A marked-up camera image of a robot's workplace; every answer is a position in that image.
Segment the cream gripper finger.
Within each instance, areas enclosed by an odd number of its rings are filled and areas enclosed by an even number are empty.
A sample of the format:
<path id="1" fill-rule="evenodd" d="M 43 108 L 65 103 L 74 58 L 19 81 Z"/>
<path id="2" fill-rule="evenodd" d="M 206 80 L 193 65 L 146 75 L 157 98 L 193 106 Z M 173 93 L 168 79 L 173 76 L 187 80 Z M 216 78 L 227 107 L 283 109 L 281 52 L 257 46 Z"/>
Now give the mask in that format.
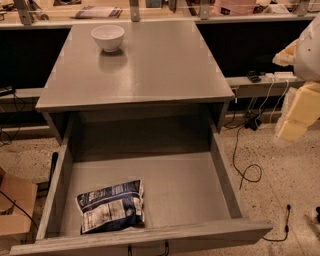
<path id="1" fill-rule="evenodd" d="M 296 54 L 296 45 L 298 40 L 292 41 L 288 46 L 286 46 L 283 50 L 278 52 L 272 62 L 278 66 L 286 67 L 293 66 L 295 63 L 295 54 Z"/>
<path id="2" fill-rule="evenodd" d="M 319 118 L 320 83 L 307 81 L 299 89 L 290 87 L 276 125 L 276 135 L 285 141 L 295 141 Z"/>

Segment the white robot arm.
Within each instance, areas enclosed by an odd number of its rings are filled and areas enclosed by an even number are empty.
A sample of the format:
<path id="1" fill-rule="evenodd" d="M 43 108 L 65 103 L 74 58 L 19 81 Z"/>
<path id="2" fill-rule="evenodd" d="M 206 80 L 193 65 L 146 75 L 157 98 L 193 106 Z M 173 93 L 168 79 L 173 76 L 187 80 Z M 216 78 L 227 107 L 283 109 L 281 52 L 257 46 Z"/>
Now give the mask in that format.
<path id="1" fill-rule="evenodd" d="M 283 140 L 294 141 L 320 118 L 320 14 L 272 62 L 283 67 L 292 65 L 296 76 L 305 81 L 277 132 Z"/>

